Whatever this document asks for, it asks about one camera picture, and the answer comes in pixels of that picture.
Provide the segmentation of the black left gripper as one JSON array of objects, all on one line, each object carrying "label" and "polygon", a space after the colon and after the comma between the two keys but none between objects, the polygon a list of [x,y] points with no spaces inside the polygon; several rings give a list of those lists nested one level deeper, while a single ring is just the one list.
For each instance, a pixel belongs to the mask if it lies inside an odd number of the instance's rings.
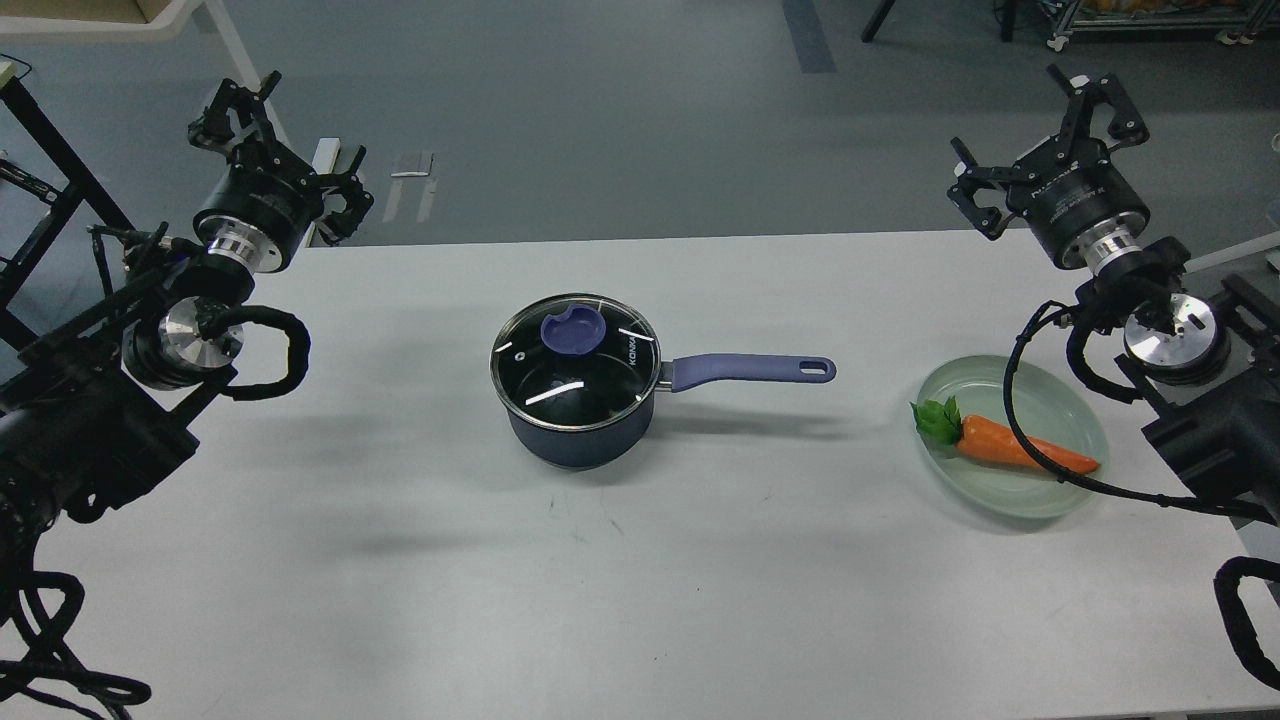
[{"label": "black left gripper", "polygon": [[[262,77],[257,88],[225,78],[187,126],[191,146],[227,160],[227,172],[196,213],[193,229],[212,249],[225,249],[230,240],[251,243],[252,252],[242,258],[252,273],[287,269],[312,222],[321,242],[340,245],[374,205],[358,176],[365,146],[355,150],[344,170],[321,174],[283,149],[268,113],[268,100],[280,81],[279,70]],[[343,201],[342,209],[323,214],[333,196]]]}]

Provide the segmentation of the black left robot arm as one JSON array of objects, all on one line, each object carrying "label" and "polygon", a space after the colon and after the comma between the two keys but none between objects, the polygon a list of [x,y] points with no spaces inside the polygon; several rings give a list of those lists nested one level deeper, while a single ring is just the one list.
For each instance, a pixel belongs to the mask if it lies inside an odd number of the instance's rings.
[{"label": "black left robot arm", "polygon": [[88,524],[155,489],[195,455],[191,423],[215,398],[282,397],[308,372],[308,329],[251,304],[255,278],[287,269],[308,232],[330,246],[349,238],[374,199],[358,176],[365,147],[346,169],[321,173],[287,146],[268,108],[280,79],[224,79],[189,123],[189,143],[227,167],[182,237],[166,224],[134,227],[22,79],[4,72],[3,104],[65,184],[3,163],[4,182],[47,209],[3,260],[3,304],[82,206],[99,218],[87,232],[102,286],[100,301],[44,334],[3,310],[3,341],[22,365],[3,383],[3,624],[26,644],[3,662],[4,698],[128,719],[151,697],[147,684],[73,653],[67,637],[84,588],[40,571],[37,543],[59,518]]}]

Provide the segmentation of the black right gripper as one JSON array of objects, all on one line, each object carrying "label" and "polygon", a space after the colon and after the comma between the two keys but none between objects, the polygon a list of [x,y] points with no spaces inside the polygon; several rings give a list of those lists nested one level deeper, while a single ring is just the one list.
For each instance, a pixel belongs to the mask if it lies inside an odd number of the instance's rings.
[{"label": "black right gripper", "polygon": [[[1098,225],[1121,225],[1133,237],[1147,227],[1149,208],[1111,163],[1110,151],[1143,145],[1151,135],[1114,73],[1069,78],[1056,64],[1046,72],[1068,99],[1059,132],[1016,158],[1014,167],[984,167],[952,137],[957,165],[947,199],[991,241],[1021,218],[1051,263],[1074,270],[1085,266],[1085,247]],[[1112,113],[1106,126],[1110,143],[1092,135],[1100,106]]]}]

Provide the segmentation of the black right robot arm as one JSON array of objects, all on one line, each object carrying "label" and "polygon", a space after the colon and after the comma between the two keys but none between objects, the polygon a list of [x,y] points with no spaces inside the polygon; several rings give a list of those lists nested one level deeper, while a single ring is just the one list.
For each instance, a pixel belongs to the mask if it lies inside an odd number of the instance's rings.
[{"label": "black right robot arm", "polygon": [[[1091,275],[1074,304],[1042,304],[1015,338],[1000,382],[1004,430],[980,430],[948,400],[943,439],[1097,495],[1276,527],[1277,302],[1236,273],[1193,293],[1183,279],[1192,258],[1178,238],[1140,243],[1149,209],[1112,155],[1144,143],[1148,126],[1115,74],[1070,77],[1056,65],[1047,73],[1066,100],[1060,127],[997,167],[952,138],[959,161],[947,196],[987,240],[1024,220],[1057,269]],[[1088,391],[1151,407],[1142,433],[1188,496],[1111,486],[1076,452],[1024,432],[1015,378],[1047,325],[1068,329],[1068,368]]]}]

